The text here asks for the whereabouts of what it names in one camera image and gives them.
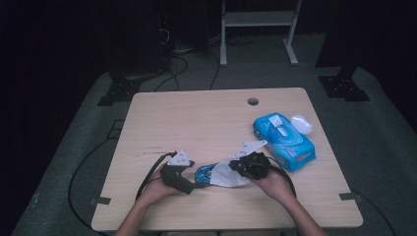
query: floor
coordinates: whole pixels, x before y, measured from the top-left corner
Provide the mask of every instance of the floor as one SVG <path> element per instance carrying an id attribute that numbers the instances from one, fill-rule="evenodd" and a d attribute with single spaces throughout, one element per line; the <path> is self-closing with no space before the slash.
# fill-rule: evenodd
<path id="1" fill-rule="evenodd" d="M 347 183 L 352 192 L 361 196 L 357 204 L 364 217 L 363 225 L 327 228 L 326 232 L 329 235 L 414 235 L 417 232 L 415 132 L 386 97 L 378 80 L 361 68 L 353 80 L 370 101 L 328 98 L 318 76 L 335 75 L 339 68 L 315 68 L 324 35 L 294 36 L 298 66 L 290 65 L 283 38 L 284 35 L 251 36 L 248 37 L 251 43 L 228 46 L 227 67 L 218 67 L 218 44 L 209 48 L 210 53 L 195 51 L 179 55 L 170 61 L 171 73 L 179 74 L 176 81 L 168 80 L 172 75 L 165 73 L 143 82 L 139 92 L 304 88 Z M 130 105 L 129 101 L 115 101 L 98 106 L 110 85 L 107 73 L 97 78 L 13 235 L 98 235 L 89 224 L 117 146 L 117 139 L 109 139 L 109 132 L 111 136 L 122 128 Z M 282 229 L 282 232 L 296 235 L 294 229 Z M 143 235 L 157 233 L 143 232 Z"/>

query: white metal stand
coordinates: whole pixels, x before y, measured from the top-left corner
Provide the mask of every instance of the white metal stand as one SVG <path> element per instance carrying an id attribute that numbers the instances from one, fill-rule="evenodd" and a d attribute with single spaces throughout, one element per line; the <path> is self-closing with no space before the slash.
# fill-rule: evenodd
<path id="1" fill-rule="evenodd" d="M 280 12 L 229 12 L 226 13 L 225 0 L 221 7 L 221 44 L 220 65 L 227 65 L 226 56 L 226 28 L 227 27 L 290 27 L 288 37 L 283 39 L 291 65 L 298 65 L 297 57 L 292 49 L 291 42 L 297 25 L 302 0 L 297 0 L 294 11 Z"/>

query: wet wipes package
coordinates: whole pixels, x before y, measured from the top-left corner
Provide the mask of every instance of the wet wipes package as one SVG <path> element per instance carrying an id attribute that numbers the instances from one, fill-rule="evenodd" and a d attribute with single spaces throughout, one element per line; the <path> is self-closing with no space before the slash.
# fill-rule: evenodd
<path id="1" fill-rule="evenodd" d="M 289 171 L 316 158 L 313 143 L 277 112 L 256 119 L 254 134 L 259 140 L 268 142 L 266 147 L 270 154 Z"/>

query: person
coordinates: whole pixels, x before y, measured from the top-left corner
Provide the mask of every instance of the person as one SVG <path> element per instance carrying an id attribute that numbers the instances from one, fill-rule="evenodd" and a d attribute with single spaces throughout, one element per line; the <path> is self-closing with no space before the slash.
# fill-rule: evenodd
<path id="1" fill-rule="evenodd" d="M 156 204 L 164 198 L 180 193 L 176 189 L 166 186 L 160 179 L 159 167 L 151 176 L 142 194 L 135 201 L 122 224 L 117 229 L 117 236 L 137 236 L 149 206 Z M 289 213 L 301 236 L 322 236 L 327 235 L 322 227 L 304 209 L 292 194 L 286 180 L 275 171 L 270 171 L 264 179 L 254 180 L 264 193 L 270 198 L 279 202 Z"/>

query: forearm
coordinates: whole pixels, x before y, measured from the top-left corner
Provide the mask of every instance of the forearm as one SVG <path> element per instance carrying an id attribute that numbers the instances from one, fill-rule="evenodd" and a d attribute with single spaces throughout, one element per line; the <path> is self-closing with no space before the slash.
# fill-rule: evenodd
<path id="1" fill-rule="evenodd" d="M 142 221 L 150 206 L 150 203 L 138 199 L 126 215 L 120 227 L 117 229 L 116 236 L 137 236 L 141 230 Z"/>
<path id="2" fill-rule="evenodd" d="M 288 211 L 298 229 L 300 235 L 327 235 L 322 227 L 313 219 L 313 217 L 304 209 L 297 199 L 292 198 L 281 203 Z"/>

